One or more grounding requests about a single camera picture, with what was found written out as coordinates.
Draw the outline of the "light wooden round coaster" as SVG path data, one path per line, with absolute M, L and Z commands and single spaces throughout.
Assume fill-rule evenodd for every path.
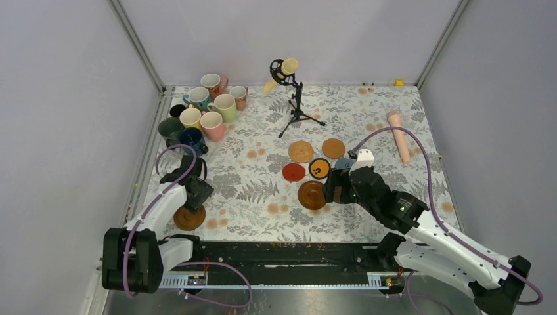
M 331 159 L 342 158 L 346 152 L 345 144 L 337 139 L 330 138 L 323 142 L 322 145 L 323 154 Z

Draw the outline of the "brown wooden knob lid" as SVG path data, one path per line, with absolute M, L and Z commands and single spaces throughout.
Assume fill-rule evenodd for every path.
M 323 208 L 326 205 L 323 183 L 316 180 L 303 183 L 298 190 L 298 201 L 308 210 L 316 211 Z

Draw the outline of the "red round coaster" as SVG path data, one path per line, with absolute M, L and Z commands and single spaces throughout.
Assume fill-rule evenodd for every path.
M 306 175 L 305 167 L 299 163 L 289 163 L 282 168 L 283 178 L 289 182 L 297 182 Z

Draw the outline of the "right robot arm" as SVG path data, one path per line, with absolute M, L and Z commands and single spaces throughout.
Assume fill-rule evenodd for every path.
M 513 314 L 531 263 L 487 249 L 460 231 L 441 226 L 433 211 L 413 195 L 392 190 L 372 167 L 331 169 L 325 200 L 356 203 L 391 231 L 377 247 L 385 270 L 415 270 L 445 282 L 473 299 L 486 314 Z

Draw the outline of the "dark blue mug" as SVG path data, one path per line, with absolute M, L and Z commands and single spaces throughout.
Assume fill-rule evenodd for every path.
M 201 130 L 195 127 L 186 128 L 179 135 L 179 142 L 188 145 L 196 151 L 198 156 L 208 153 L 208 146 Z

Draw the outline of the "blue round coaster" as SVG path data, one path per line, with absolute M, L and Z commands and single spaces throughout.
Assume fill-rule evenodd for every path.
M 341 157 L 335 162 L 334 168 L 335 169 L 350 169 L 354 163 L 355 163 L 354 159 Z

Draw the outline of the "dark brown coaster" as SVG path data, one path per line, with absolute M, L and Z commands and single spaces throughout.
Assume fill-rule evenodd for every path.
M 343 201 L 342 201 L 342 193 L 341 193 L 340 191 L 334 193 L 334 195 L 333 195 L 333 202 L 334 202 L 334 203 L 337 203 L 337 204 L 343 204 Z

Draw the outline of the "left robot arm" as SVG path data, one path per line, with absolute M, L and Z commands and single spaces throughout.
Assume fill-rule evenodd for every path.
M 154 293 L 164 273 L 179 263 L 200 267 L 200 238 L 186 233 L 165 236 L 173 221 L 184 232 L 201 226 L 205 201 L 213 187 L 206 182 L 206 162 L 184 155 L 181 164 L 160 179 L 158 195 L 122 228 L 109 228 L 103 239 L 102 286 L 130 294 Z

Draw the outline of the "brown wooden coaster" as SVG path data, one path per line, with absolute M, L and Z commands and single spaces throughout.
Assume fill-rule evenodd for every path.
M 188 210 L 186 207 L 180 207 L 173 215 L 173 221 L 181 230 L 193 231 L 200 227 L 206 218 L 206 210 L 201 205 L 195 213 Z

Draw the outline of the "woven rattan coaster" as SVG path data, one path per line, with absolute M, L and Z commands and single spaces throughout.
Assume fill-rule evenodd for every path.
M 314 157 L 314 149 L 310 143 L 299 140 L 290 145 L 288 155 L 296 163 L 308 163 Z

